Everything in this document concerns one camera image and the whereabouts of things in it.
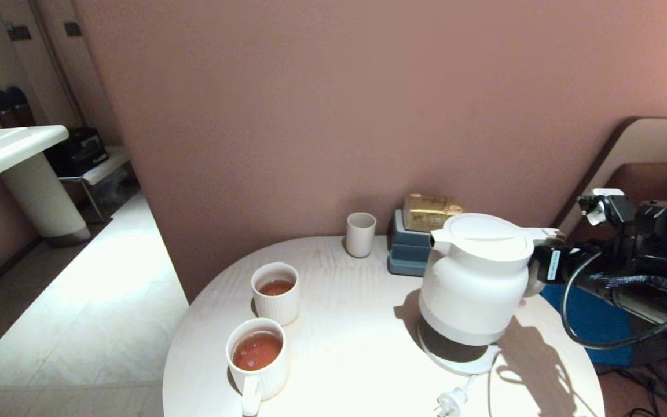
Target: white countertop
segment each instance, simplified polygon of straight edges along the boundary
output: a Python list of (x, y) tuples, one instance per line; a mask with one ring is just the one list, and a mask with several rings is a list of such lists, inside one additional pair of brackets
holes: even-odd
[[(283, 261), (301, 280), (300, 315), (285, 327), (289, 380), (263, 401), (259, 417), (436, 415), (437, 396), (467, 378), (436, 365), (417, 345), (420, 277), (391, 275), (386, 238), (373, 253), (348, 256), (342, 237), (307, 237), (252, 253), (216, 277), (190, 306), (164, 368), (167, 417), (241, 415), (225, 343), (251, 319), (252, 273)], [(565, 334), (540, 296), (526, 299), (499, 344), (489, 375), (478, 377), (463, 417), (604, 417), (601, 388), (585, 349)]]

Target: floor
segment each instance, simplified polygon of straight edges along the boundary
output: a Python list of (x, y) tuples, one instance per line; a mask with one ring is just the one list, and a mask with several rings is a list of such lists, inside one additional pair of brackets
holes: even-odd
[(163, 415), (187, 301), (142, 193), (96, 233), (0, 279), (0, 415)]

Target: ribbed white cup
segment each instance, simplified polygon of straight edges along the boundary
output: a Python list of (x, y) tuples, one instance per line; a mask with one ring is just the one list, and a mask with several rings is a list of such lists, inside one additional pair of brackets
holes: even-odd
[[(280, 272), (294, 277), (295, 282), (291, 290), (280, 295), (264, 295), (259, 292), (259, 289), (269, 282), (270, 277)], [(267, 317), (281, 325), (287, 325), (299, 314), (300, 277), (293, 266), (284, 262), (273, 262), (262, 266), (251, 276), (251, 290), (254, 292), (256, 315), (259, 317)]]
[[(255, 371), (242, 370), (233, 364), (233, 348), (241, 339), (251, 333), (268, 331), (280, 335), (283, 339), (283, 348), (280, 354), (266, 367)], [(285, 386), (289, 377), (289, 346), (283, 327), (271, 319), (251, 319), (243, 322), (228, 338), (225, 344), (225, 358), (228, 361), (230, 374), (236, 383), (243, 399), (243, 415), (256, 415), (259, 412), (259, 403), (277, 395)]]

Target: kettle base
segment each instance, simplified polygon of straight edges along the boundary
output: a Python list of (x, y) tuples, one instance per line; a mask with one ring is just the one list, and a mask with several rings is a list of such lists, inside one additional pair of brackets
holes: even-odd
[(440, 335), (423, 317), (416, 330), (426, 355), (440, 367), (458, 375), (481, 375), (490, 372), (500, 351), (495, 344), (468, 346)]

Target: pink wall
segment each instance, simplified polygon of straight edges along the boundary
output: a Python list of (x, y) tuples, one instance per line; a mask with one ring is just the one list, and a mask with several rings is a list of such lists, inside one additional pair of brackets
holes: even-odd
[(667, 0), (76, 0), (190, 299), (407, 192), (546, 225), (623, 117), (667, 116)]

